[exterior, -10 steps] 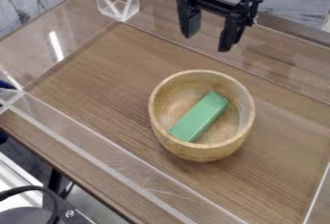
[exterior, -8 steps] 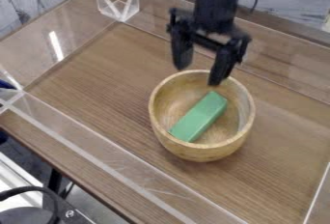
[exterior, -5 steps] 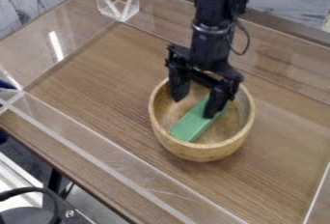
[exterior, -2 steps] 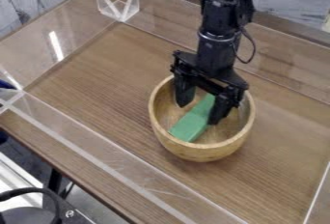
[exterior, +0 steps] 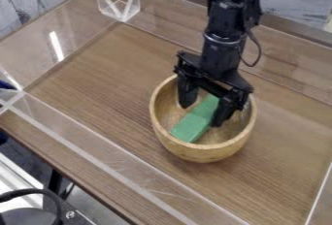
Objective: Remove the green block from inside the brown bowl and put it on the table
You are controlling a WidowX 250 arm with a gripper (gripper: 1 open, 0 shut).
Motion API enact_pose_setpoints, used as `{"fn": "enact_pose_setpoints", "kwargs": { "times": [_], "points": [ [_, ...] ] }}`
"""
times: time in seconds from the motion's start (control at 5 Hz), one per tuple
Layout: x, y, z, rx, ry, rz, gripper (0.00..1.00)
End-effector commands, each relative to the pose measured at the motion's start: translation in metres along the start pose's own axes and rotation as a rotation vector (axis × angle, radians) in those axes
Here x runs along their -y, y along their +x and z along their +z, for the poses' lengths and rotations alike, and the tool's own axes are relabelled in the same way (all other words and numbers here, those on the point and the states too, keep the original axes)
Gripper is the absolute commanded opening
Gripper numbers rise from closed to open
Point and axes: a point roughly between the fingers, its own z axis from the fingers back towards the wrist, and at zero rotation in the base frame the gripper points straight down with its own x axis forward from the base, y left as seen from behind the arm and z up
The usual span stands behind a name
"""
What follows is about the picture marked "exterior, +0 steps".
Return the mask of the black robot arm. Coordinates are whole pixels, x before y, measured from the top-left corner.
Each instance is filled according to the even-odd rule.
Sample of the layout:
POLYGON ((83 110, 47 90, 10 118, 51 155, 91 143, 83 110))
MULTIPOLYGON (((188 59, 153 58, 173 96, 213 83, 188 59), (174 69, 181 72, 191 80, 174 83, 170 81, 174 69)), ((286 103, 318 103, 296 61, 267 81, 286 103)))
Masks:
POLYGON ((208 25, 200 54, 177 53, 178 100, 183 108, 196 102, 200 90, 217 97, 211 125, 220 127, 244 109, 253 86, 239 73, 245 63, 245 43, 256 39, 252 28, 260 24, 261 0, 208 0, 208 25))

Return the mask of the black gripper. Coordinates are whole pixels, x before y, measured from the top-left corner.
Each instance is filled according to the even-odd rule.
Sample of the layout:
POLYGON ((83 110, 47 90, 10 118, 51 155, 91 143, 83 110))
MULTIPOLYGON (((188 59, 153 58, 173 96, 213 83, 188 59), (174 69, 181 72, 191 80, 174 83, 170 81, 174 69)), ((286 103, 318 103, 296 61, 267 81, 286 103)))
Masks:
POLYGON ((204 35, 201 54, 181 50, 174 73, 178 75, 178 99, 184 109, 197 100, 203 88, 219 98, 212 126, 221 127, 233 113, 243 110, 253 86, 239 73, 247 35, 237 38, 213 38, 204 35))

